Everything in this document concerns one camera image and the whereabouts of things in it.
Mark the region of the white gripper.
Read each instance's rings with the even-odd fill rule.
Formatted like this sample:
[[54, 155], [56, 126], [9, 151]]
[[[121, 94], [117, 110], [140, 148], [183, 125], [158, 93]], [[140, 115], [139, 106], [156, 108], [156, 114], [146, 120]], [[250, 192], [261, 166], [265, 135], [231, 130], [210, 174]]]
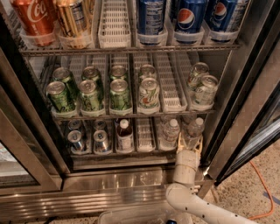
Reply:
[[200, 153], [203, 148], [203, 136], [199, 138], [194, 150], [184, 150], [185, 140], [178, 135], [178, 148], [173, 181], [184, 186], [193, 186], [195, 175], [200, 165]]

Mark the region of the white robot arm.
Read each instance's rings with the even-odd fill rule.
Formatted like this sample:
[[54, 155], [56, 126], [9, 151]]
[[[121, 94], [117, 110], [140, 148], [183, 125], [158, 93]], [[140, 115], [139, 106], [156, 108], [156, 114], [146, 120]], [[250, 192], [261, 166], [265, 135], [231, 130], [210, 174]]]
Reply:
[[195, 176], [199, 168], [200, 151], [188, 150], [185, 140], [178, 136], [178, 148], [172, 183], [165, 197], [174, 209], [195, 215], [207, 224], [257, 224], [256, 222], [206, 202], [194, 191]]

